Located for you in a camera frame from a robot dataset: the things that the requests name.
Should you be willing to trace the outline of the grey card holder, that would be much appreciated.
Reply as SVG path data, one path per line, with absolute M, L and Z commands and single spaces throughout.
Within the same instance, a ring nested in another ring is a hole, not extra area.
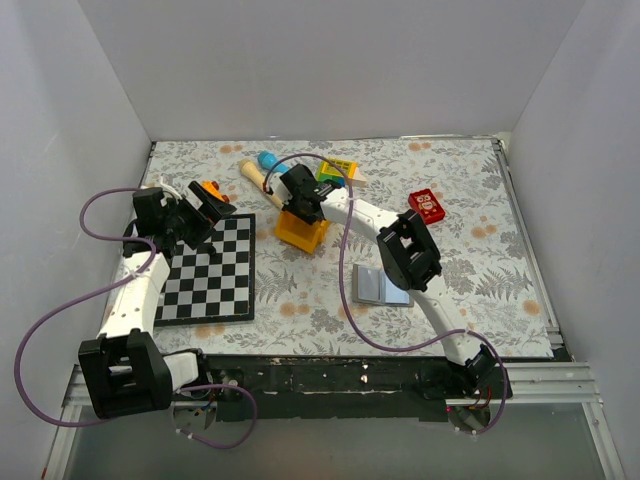
M 369 305 L 377 305 L 377 306 L 393 306 L 393 307 L 412 307 L 414 301 L 411 299 L 409 294 L 398 288 L 394 285 L 391 280 L 387 277 L 386 273 L 379 268 L 376 268 L 380 271 L 380 280 L 381 280 L 381 298 L 378 302 L 365 302 L 359 300 L 357 298 L 357 280 L 356 280 L 356 270 L 357 266 L 361 264 L 355 264 L 353 266 L 352 272 L 352 297 L 353 300 L 357 303 L 369 304 Z

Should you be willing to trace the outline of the yellow toy bin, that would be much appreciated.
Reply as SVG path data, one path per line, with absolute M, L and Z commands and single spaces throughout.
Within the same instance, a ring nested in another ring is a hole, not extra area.
M 303 252 L 313 254 L 324 241 L 330 222 L 319 220 L 308 224 L 288 211 L 281 211 L 275 227 L 275 236 Z

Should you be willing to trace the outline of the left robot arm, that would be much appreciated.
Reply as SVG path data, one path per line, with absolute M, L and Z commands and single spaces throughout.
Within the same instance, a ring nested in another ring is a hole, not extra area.
M 205 398 L 213 377 L 198 349 L 162 354 L 153 339 L 161 292 L 178 247 L 196 249 L 215 225 L 235 213 L 215 182 L 189 185 L 193 205 L 171 187 L 132 192 L 134 217 L 119 240 L 125 276 L 97 337 L 81 343 L 78 358 L 92 406 L 102 419 L 165 410 L 179 389 Z

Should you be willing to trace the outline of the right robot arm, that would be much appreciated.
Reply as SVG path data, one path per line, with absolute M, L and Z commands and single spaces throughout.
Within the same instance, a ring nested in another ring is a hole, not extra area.
M 275 180 L 271 176 L 267 174 L 262 189 L 278 196 L 284 211 L 307 223 L 327 220 L 344 227 L 338 260 L 339 291 L 347 319 L 361 340 L 389 353 L 408 353 L 440 343 L 453 371 L 453 387 L 460 395 L 479 395 L 488 386 L 492 372 L 499 369 L 501 399 L 508 398 L 508 374 L 496 349 L 455 316 L 455 304 L 441 277 L 440 251 L 418 213 L 411 209 L 395 213 L 376 207 L 355 197 L 349 179 L 344 185 L 320 182 L 302 164 L 290 167 Z M 391 347 L 374 342 L 357 326 L 349 310 L 344 282 L 345 250 L 351 231 L 377 245 L 386 277 L 415 301 L 434 329 L 435 338 L 414 346 Z

